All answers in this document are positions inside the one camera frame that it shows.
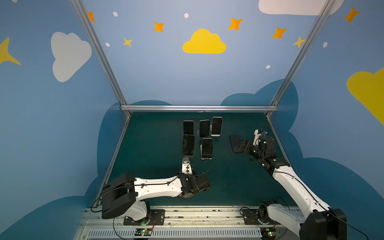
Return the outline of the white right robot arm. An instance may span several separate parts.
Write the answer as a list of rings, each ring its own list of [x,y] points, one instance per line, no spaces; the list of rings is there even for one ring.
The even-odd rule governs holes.
[[[302,182],[291,165],[276,155],[271,136],[259,136],[256,144],[243,139],[232,144],[233,151],[252,156],[291,196],[302,212],[298,215],[276,201],[261,202],[257,210],[262,225],[280,223],[301,240],[347,239],[347,217],[333,209]]]

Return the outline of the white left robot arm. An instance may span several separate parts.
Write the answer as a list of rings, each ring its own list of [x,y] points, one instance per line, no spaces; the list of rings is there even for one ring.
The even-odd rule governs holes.
[[[211,183],[206,174],[184,173],[167,179],[142,179],[124,173],[105,184],[102,190],[102,218],[114,219],[126,215],[134,221],[149,218],[147,199],[158,197],[191,198],[207,191]]]

